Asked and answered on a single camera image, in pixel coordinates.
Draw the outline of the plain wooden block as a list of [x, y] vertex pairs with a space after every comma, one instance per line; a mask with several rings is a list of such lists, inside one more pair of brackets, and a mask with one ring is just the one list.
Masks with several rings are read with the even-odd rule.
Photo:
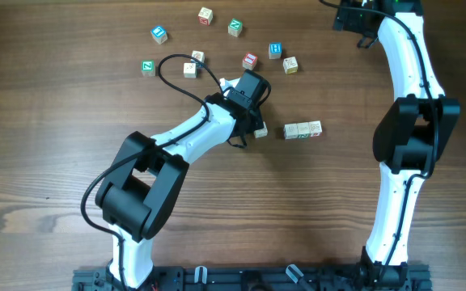
[[266, 127], [266, 123], [263, 123], [263, 128], [255, 130], [253, 132], [255, 138], [265, 137], [268, 134], [268, 129]]

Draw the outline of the red I letter block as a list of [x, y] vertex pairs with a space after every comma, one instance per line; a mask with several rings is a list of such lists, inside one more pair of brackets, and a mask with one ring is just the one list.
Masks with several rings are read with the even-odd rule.
[[242, 60], [242, 66], [247, 70], [254, 70], [257, 64], [258, 57], [252, 53], [246, 53]]

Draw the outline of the yellow sided picture block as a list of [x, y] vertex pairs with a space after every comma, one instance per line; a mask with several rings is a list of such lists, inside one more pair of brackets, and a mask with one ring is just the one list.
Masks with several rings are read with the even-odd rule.
[[298, 71], [299, 65], [295, 57], [288, 57], [283, 60], [285, 74], [293, 74]]

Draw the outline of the blue H letter block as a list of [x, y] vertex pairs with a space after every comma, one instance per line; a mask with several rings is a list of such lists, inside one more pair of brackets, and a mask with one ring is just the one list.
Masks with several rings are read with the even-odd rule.
[[273, 42], [269, 44], [269, 59], [279, 59], [282, 56], [282, 44]]

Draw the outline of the wooden fish nine block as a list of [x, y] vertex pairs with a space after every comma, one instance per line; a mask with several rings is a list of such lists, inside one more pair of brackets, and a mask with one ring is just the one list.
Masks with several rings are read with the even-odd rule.
[[284, 125], [284, 138], [286, 140], [296, 139], [299, 135], [297, 124], [285, 124]]

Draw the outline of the green sided wooden block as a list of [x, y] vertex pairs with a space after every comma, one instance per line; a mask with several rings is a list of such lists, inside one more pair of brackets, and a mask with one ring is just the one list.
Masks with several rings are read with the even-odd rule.
[[297, 123], [298, 138], [308, 138], [311, 136], [311, 129], [308, 122]]

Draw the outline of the red A letter block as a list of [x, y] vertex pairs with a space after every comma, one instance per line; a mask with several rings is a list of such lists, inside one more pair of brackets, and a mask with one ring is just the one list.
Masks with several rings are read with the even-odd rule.
[[318, 137], [322, 133], [322, 126], [319, 120], [310, 121], [309, 123], [310, 137]]

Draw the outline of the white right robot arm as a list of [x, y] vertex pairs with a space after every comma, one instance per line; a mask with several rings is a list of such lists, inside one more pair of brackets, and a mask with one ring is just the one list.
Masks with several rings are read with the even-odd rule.
[[363, 248], [358, 279], [365, 286], [402, 286], [410, 273], [408, 240], [417, 197], [434, 172], [460, 116], [430, 64], [419, 1], [342, 1], [334, 27], [362, 35], [358, 47], [380, 42], [394, 102], [375, 129], [373, 155], [381, 184], [375, 223]]

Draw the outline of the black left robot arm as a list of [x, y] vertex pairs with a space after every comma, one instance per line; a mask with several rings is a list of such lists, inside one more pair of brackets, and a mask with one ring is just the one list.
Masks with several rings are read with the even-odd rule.
[[264, 126], [260, 107], [271, 91], [266, 79], [245, 70], [219, 88], [177, 127], [153, 137], [131, 133], [103, 177], [95, 204], [114, 239], [108, 270], [119, 290], [139, 289], [153, 271], [153, 239], [172, 213], [189, 166], [213, 147]]

